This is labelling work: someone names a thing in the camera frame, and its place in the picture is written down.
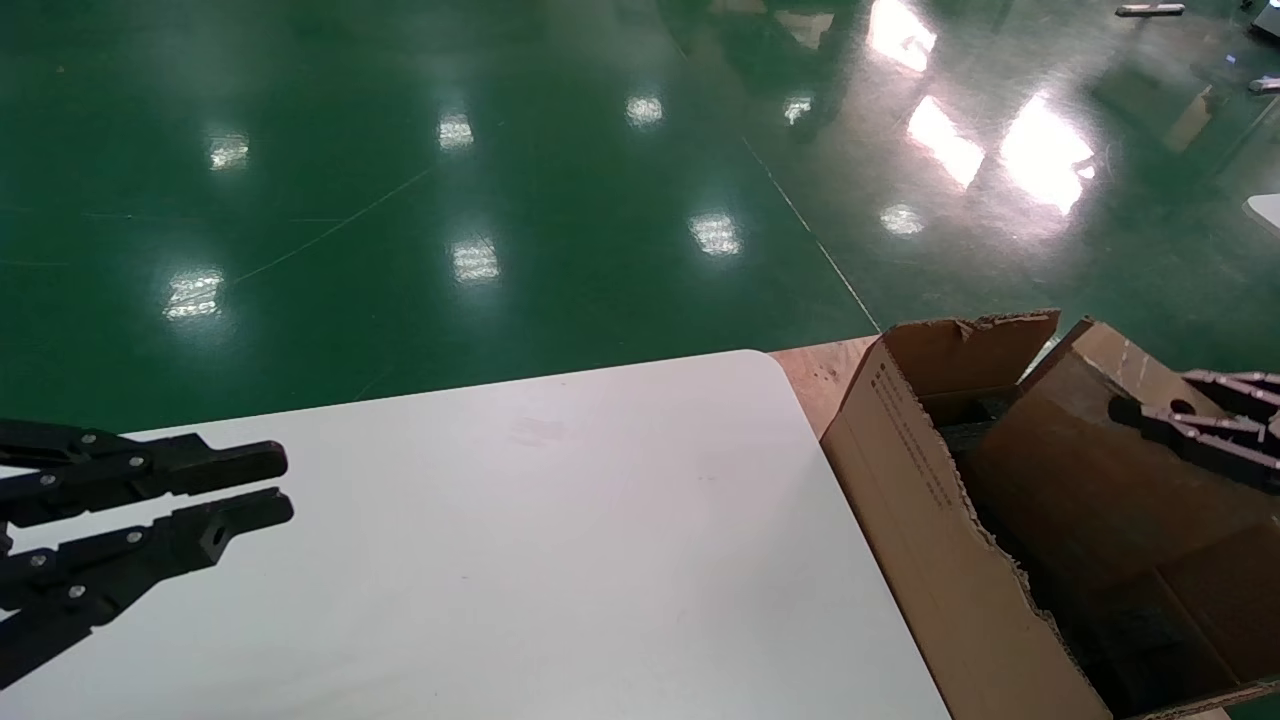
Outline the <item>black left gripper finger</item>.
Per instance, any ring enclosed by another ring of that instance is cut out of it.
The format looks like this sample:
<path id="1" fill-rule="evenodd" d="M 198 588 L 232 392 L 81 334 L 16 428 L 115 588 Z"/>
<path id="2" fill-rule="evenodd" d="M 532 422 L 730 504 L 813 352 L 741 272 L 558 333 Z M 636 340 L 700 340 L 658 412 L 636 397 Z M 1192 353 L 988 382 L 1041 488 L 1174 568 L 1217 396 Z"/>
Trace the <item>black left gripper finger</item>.
<path id="1" fill-rule="evenodd" d="M 266 488 L 4 557 L 1 688 L 113 623 L 155 585 L 216 566 L 237 536 L 293 516 L 291 500 Z"/>
<path id="2" fill-rule="evenodd" d="M 285 474 L 282 445 L 212 448 L 191 433 L 131 439 L 106 430 L 23 420 L 1 423 L 1 519 L 19 528 L 165 495 L 196 496 Z"/>

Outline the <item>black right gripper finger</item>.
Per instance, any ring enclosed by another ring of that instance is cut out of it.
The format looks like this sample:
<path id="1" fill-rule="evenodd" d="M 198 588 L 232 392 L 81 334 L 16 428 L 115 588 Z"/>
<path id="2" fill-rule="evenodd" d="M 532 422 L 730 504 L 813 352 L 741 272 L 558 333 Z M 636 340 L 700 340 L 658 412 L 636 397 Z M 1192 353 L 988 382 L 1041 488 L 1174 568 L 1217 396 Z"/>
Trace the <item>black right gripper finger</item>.
<path id="1" fill-rule="evenodd" d="M 1277 416 L 1277 373 L 1189 370 L 1181 378 L 1226 413 L 1249 419 Z"/>
<path id="2" fill-rule="evenodd" d="M 1116 396 L 1108 401 L 1108 418 L 1185 462 L 1262 493 L 1279 492 L 1277 437 L 1247 416 L 1179 413 Z"/>

